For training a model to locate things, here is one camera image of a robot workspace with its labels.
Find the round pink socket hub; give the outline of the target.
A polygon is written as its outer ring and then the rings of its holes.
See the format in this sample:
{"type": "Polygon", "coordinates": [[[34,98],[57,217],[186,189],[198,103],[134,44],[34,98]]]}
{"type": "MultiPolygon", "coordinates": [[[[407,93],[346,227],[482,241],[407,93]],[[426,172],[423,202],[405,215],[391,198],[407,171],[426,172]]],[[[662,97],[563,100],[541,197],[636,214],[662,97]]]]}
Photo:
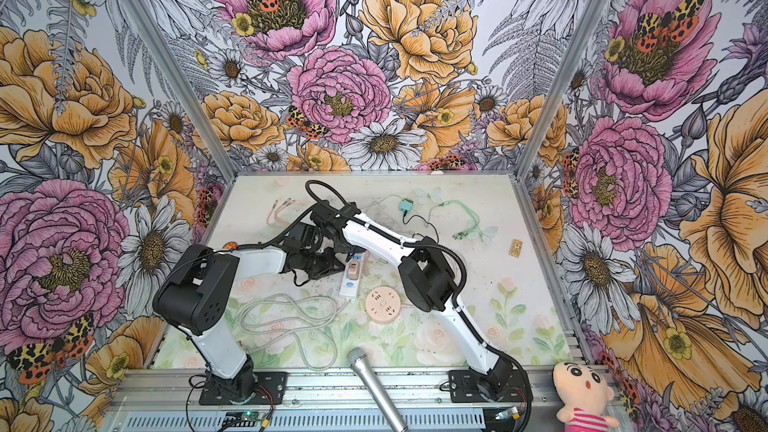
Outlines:
{"type": "Polygon", "coordinates": [[[366,314],[374,323],[390,324],[399,317],[401,310],[402,301],[398,292],[392,287],[376,287],[365,298],[366,314]]]}

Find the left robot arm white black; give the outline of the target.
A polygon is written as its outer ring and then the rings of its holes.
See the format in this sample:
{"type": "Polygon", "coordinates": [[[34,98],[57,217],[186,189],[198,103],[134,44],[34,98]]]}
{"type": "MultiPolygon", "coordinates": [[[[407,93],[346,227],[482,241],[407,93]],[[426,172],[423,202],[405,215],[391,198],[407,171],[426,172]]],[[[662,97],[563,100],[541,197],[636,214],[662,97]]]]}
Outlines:
{"type": "Polygon", "coordinates": [[[247,403],[257,393],[251,358],[231,332],[225,312],[236,282],[261,275],[303,272],[309,281],[344,270],[317,226],[296,219],[266,241],[213,249],[190,245],[171,269],[152,307],[185,334],[206,366],[202,403],[247,403]]]}

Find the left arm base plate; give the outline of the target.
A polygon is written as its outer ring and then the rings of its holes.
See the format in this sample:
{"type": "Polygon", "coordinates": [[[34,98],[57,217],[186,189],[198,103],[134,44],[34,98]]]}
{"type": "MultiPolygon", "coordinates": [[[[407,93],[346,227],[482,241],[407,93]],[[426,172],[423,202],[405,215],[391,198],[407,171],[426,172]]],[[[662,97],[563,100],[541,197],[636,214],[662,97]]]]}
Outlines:
{"type": "Polygon", "coordinates": [[[202,406],[280,405],[286,391],[286,372],[246,372],[233,379],[207,378],[198,402],[202,406]]]}

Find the pink plug charger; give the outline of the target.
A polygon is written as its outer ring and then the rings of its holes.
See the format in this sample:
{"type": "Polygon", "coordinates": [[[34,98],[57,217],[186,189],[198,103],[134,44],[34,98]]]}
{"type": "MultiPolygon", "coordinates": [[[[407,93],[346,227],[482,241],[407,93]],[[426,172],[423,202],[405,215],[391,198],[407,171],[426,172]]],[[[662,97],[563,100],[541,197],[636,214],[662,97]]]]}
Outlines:
{"type": "Polygon", "coordinates": [[[350,281],[358,281],[361,272],[361,262],[352,260],[347,263],[346,274],[350,281]]]}

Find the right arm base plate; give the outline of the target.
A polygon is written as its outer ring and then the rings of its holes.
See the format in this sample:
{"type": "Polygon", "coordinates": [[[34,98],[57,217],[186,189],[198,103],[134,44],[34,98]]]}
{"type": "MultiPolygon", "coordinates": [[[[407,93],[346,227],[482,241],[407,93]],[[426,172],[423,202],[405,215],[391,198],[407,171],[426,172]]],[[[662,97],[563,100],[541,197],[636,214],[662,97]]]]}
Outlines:
{"type": "Polygon", "coordinates": [[[448,392],[452,403],[521,403],[531,398],[521,372],[516,369],[501,381],[472,369],[450,370],[448,392]]]}

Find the white blue power strip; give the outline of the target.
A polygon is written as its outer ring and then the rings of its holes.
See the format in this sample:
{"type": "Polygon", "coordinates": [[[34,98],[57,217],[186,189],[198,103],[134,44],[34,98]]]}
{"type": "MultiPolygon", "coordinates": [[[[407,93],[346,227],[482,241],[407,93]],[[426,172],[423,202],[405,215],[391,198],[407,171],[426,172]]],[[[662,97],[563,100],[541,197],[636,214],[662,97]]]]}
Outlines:
{"type": "Polygon", "coordinates": [[[346,262],[339,289],[341,298],[350,301],[357,299],[359,285],[364,274],[366,255],[366,252],[355,253],[346,262]]]}

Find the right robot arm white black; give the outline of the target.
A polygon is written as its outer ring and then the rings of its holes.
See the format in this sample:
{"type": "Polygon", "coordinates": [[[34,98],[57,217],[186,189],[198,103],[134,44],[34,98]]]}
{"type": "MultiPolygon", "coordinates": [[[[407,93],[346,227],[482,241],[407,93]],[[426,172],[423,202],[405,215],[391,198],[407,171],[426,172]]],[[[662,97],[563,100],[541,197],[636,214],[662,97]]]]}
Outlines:
{"type": "Polygon", "coordinates": [[[477,388],[484,398],[500,401],[515,392],[526,404],[532,403],[528,372],[517,359],[493,346],[463,303],[468,270],[457,252],[430,237],[409,238],[376,223],[323,181],[309,180],[305,190],[315,202],[311,221],[336,250],[362,250],[387,261],[397,269],[411,304],[439,317],[477,375],[477,388]]]}

